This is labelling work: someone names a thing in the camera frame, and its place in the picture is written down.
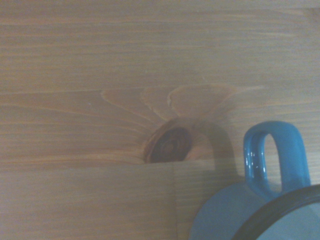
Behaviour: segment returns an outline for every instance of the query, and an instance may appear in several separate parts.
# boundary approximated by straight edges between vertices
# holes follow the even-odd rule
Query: wood grain
[[[320,3],[0,3],[0,239],[185,240],[243,181],[245,132],[300,130],[320,183]],[[185,161],[144,164],[164,126]],[[280,182],[266,142],[268,177]]]

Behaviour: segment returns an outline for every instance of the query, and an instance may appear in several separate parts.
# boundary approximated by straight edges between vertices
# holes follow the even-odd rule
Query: wooden wall
[[[0,239],[187,239],[267,120],[298,127],[318,184],[319,92],[316,0],[2,1]],[[168,125],[185,161],[145,164]]]

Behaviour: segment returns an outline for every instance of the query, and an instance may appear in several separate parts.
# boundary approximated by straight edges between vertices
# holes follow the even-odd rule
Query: mug rim
[[[257,240],[262,233],[287,214],[304,206],[320,203],[320,184],[303,187],[274,200],[256,211],[231,240]]]

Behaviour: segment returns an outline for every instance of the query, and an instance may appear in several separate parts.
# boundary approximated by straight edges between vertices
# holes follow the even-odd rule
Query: blue mug handle
[[[270,190],[266,162],[265,138],[270,134],[275,142],[281,172],[282,190]],[[243,141],[245,180],[247,185],[265,200],[311,185],[304,142],[298,129],[283,121],[265,121],[250,128]]]

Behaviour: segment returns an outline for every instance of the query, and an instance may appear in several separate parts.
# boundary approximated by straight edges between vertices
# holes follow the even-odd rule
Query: wooden table
[[[0,239],[186,240],[267,120],[298,127],[319,184],[319,93],[318,0],[2,1]],[[145,163],[173,127],[185,160]]]

